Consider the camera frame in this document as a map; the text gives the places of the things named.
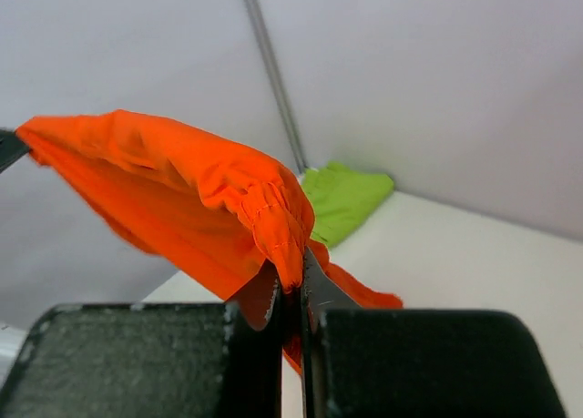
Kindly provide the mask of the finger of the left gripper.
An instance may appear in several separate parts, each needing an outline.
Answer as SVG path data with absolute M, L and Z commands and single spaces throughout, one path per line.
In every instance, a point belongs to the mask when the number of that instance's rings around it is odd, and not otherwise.
M 0 172 L 4 172 L 30 151 L 13 130 L 0 129 Z

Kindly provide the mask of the orange shorts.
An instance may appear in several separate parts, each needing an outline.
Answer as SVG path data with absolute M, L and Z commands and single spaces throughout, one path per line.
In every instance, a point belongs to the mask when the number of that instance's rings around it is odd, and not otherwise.
M 33 117 L 16 130 L 31 157 L 57 172 L 120 238 L 170 261 L 222 300 L 273 263 L 285 292 L 312 251 L 359 305 L 399 309 L 331 263 L 311 233 L 310 201 L 278 160 L 166 117 L 125 110 Z

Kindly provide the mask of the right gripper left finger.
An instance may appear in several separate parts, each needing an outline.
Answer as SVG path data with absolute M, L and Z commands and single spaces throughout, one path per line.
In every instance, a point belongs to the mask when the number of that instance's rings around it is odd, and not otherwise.
M 270 263 L 223 303 L 68 304 L 34 324 L 4 417 L 278 417 L 281 300 Z

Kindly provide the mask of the lime green shorts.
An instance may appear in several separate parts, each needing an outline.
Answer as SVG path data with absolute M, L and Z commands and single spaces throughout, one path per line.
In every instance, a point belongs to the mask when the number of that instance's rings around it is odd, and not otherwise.
M 301 185 L 315 215 L 312 239 L 329 249 L 359 229 L 394 192 L 388 175 L 361 172 L 337 161 L 307 169 Z

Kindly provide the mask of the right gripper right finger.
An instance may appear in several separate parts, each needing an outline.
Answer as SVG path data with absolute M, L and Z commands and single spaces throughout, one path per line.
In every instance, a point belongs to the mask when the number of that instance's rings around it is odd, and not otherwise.
M 527 326 L 504 311 L 366 309 L 311 251 L 300 290 L 307 417 L 562 417 Z

